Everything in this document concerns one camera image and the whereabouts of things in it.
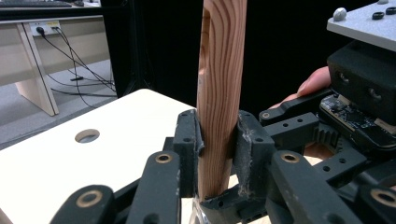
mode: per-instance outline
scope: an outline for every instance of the white desk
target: white desk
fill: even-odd
[[[14,224],[43,224],[77,189],[121,189],[142,175],[149,155],[174,136],[177,115],[191,108],[140,90],[0,151],[0,208]],[[89,129],[99,137],[78,143]]]
[[[71,47],[86,64],[110,58],[106,30],[102,16],[0,21],[0,86],[16,83],[22,96],[53,116],[59,110],[46,74],[74,65],[43,37],[32,35],[29,22],[34,21],[59,21]],[[70,55],[69,47],[59,35],[47,35],[47,39]]]

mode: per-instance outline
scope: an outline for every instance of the black keyboard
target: black keyboard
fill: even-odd
[[[51,1],[51,2],[28,2],[28,1],[6,1],[0,2],[1,7],[71,7],[72,5],[61,2],[61,1]]]

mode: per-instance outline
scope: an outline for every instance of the white table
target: white table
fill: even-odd
[[[192,108],[140,90],[0,151],[0,208],[14,224],[43,224],[80,188],[121,189],[174,136],[177,115]],[[84,130],[100,135],[79,143]]]

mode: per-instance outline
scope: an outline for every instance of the gray floor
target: gray floor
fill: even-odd
[[[88,64],[88,68],[102,79],[112,82],[109,60]],[[76,81],[70,80],[76,76],[70,71],[50,74],[54,80],[49,78],[49,85],[53,89],[52,92],[59,108],[59,114],[55,116],[48,115],[21,96],[15,84],[0,86],[2,95],[0,100],[0,150],[117,99],[114,86],[99,82],[97,76],[82,67],[78,67],[77,74],[84,79],[78,82],[77,88]],[[94,96],[70,95],[58,91],[73,93],[79,91],[94,94]]]

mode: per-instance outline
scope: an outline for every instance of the human finger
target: human finger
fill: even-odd
[[[297,93],[294,93],[294,94],[292,94],[292,95],[289,95],[288,97],[286,97],[285,99],[283,99],[282,102],[280,102],[280,103],[278,103],[278,104],[276,104],[276,105],[273,105],[273,106],[269,107],[269,109],[276,108],[276,107],[280,106],[283,102],[285,102],[285,101],[290,101],[290,100],[293,100],[293,99],[295,99],[295,98],[297,98]]]
[[[327,88],[332,83],[330,79],[329,67],[321,67],[314,71],[309,78],[303,82],[299,90],[297,90],[297,97],[310,94],[315,91]]]

